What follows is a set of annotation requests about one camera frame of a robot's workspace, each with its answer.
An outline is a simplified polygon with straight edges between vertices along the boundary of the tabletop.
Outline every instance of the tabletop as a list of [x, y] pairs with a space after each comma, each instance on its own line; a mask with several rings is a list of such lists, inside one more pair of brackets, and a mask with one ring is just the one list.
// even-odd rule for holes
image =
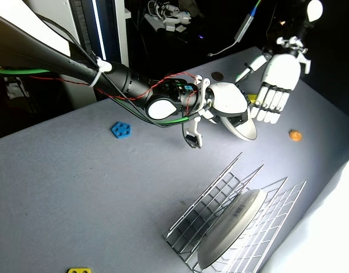
[[[190, 72], [233, 82], [258, 54]], [[241, 88], [257, 93], [261, 72]], [[118, 121], [131, 124], [130, 137], [114, 137]], [[349, 117], [300, 81], [278, 123], [256, 126], [245, 142], [203, 121], [203, 147], [191, 149], [180, 126], [148, 125], [105, 100], [0, 139], [0, 272], [190, 272], [162, 236], [240, 152], [238, 177], [265, 164], [254, 187], [307, 180], [276, 247], [349, 159]], [[290, 129], [303, 140], [290, 140]]]

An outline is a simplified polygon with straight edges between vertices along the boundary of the light strip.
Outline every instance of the light strip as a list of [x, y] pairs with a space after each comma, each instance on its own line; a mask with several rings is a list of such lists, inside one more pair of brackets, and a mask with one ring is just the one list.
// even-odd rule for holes
[[102, 59], [106, 60], [106, 52], [105, 52], [105, 47], [104, 47], [104, 40], [102, 38], [101, 24], [100, 24], [100, 18], [98, 17], [96, 0], [92, 0], [92, 4], [93, 4], [93, 12], [95, 14], [95, 20], [96, 20], [96, 26], [97, 26], [97, 32], [98, 32], [98, 39], [100, 40]]

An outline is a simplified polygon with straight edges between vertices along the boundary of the dish rack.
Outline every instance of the dish rack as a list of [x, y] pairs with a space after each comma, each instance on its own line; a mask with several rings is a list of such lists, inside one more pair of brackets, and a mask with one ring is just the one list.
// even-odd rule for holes
[[285, 177], [263, 187], [268, 195], [255, 218], [216, 262], [202, 270], [197, 260], [201, 240], [231, 201], [241, 192], [250, 190], [249, 183], [264, 166], [240, 180], [233, 174], [240, 156], [241, 154], [230, 163], [164, 236], [166, 242], [194, 273], [257, 272], [306, 184], [304, 181], [284, 189], [288, 180]]

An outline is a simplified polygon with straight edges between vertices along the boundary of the cable connector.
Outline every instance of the cable connector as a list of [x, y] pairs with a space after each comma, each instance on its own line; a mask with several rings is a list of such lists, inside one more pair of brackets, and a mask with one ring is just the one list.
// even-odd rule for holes
[[97, 57], [97, 65], [100, 68], [98, 69], [97, 75], [89, 87], [94, 87], [96, 85], [103, 72], [110, 72], [112, 70], [112, 64], [110, 64], [108, 61], [102, 60], [100, 57]]

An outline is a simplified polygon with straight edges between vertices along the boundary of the blue toy piece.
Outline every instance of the blue toy piece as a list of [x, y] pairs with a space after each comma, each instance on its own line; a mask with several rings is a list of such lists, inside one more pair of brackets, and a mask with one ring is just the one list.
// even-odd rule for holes
[[111, 128], [111, 131], [118, 139], [127, 138], [131, 136], [131, 126], [123, 122], [117, 122]]

